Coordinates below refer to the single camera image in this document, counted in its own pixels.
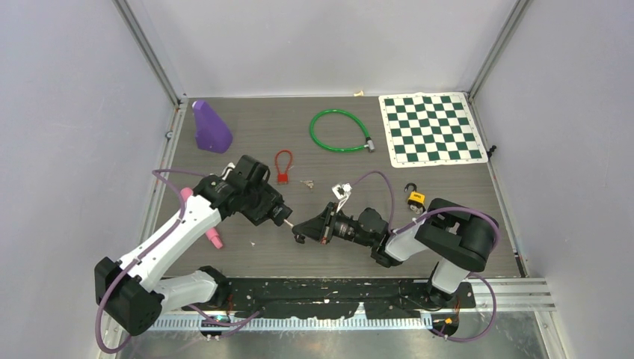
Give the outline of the small silver key bunch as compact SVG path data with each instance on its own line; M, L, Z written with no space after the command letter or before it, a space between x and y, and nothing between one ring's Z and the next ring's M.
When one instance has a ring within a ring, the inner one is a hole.
M301 183L303 183L305 186L307 186L310 189L314 188L314 182L312 180L301 180Z

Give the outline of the yellow Opel padlock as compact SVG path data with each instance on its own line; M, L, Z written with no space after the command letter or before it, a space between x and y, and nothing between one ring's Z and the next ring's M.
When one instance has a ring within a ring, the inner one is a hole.
M408 192L407 205L410 210L421 215L425 211L425 195L417 190L417 185L413 182L409 182L404 187L404 192Z

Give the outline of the black Kaijing padlock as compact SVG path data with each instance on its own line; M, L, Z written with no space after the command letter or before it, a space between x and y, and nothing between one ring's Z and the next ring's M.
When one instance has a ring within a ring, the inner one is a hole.
M268 217L273 221L273 223L281 227L284 225L290 215L292 214L292 209L285 204L277 204L274 206L268 213Z

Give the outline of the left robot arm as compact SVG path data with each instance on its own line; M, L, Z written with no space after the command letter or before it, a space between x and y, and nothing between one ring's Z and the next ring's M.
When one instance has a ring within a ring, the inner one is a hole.
M269 167L243 155L221 174L207 174L179 211L148 239L118 260L108 257L94 269L96 301L131 336L154 325L163 314L190 304L223 308L230 282L217 269L203 266L193 273L164 278L166 271L208 230L234 214L252 225L272 221L282 226L292 214L283 196L268 182Z

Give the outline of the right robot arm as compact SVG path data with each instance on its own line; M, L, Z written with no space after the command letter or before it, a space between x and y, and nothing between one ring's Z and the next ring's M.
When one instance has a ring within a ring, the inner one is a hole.
M484 271L500 237L493 217L442 198L433 199L428 211L395 230L375 209L366 208L354 218L329 203L316 217L292 226L292 233L299 243L312 239L326 245L336 237L362 245L386 268L399 266L419 252L433 251L441 259L423 295L432 307L447 306L464 279Z

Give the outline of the pink marker pen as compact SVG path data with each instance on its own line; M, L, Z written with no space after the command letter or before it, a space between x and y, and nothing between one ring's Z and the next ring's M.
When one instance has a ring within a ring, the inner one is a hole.
M193 195L193 190L189 187L185 187L180 190L180 195L182 199L187 202L189 197ZM224 246L224 243L215 227L206 231L206 237L217 249L221 249Z

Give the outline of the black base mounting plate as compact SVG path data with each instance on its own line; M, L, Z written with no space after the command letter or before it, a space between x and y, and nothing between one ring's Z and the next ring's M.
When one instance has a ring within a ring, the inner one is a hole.
M349 319L363 310L370 319L409 319L421 311L473 309L470 283L435 304L426 279L414 278L231 278L224 307L238 314L258 311L261 319Z

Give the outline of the purple plastic cone block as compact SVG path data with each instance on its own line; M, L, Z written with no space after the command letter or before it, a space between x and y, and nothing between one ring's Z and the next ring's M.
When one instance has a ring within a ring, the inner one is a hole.
M196 130L194 140L199 150L225 153L233 142L228 125L205 100L196 100L192 105Z

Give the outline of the green white chessboard mat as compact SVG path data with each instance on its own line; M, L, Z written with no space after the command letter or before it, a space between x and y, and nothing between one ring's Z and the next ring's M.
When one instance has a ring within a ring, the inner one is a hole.
M488 162L464 93L393 94L378 101L394 168Z

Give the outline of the aluminium frame rail front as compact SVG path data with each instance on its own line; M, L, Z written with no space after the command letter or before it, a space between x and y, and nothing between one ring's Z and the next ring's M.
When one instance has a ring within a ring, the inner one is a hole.
M409 319L370 319L363 310L349 319L261 319L259 315L249 321L243 331L349 331L382 329L432 329L439 328L446 317L459 316L463 323L471 313L484 315L492 309L502 312L552 311L555 308L545 280L535 278L494 278L486 282L477 279L465 280L470 283L475 295L476 307L460 310L458 308L439 312L421 311L415 318ZM237 327L238 322L249 315L238 314L223 307L200 305L207 316L222 321L223 325L213 325L189 307L179 308L161 315L151 331L228 331Z

